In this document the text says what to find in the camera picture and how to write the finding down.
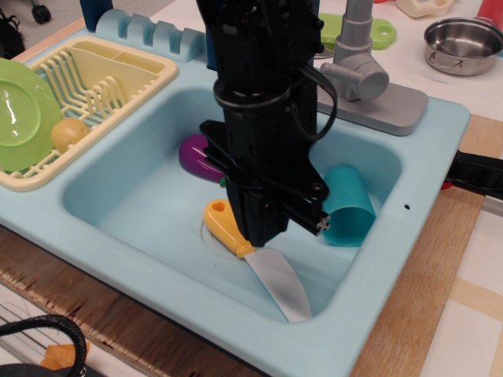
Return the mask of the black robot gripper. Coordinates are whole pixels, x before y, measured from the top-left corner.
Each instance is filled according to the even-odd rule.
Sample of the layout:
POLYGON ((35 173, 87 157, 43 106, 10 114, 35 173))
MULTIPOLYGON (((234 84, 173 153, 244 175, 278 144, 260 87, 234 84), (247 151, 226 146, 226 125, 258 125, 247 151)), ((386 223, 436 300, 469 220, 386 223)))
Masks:
POLYGON ((310 161, 318 104, 293 101, 260 112, 224 111, 200 126, 207 160, 226 176, 238 229, 254 247, 285 232, 290 221, 314 235, 329 227, 329 188, 310 161))

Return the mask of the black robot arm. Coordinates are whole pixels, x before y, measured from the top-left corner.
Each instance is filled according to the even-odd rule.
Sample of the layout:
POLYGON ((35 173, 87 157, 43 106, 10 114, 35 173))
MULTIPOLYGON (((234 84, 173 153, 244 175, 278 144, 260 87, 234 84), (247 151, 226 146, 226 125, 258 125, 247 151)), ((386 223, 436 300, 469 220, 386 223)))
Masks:
POLYGON ((200 1, 218 78, 222 121, 201 127, 207 160, 226 176, 238 229, 256 247, 290 221, 318 234, 329 188, 310 162, 323 138, 318 91, 332 84, 313 66, 322 21, 310 1, 200 1))

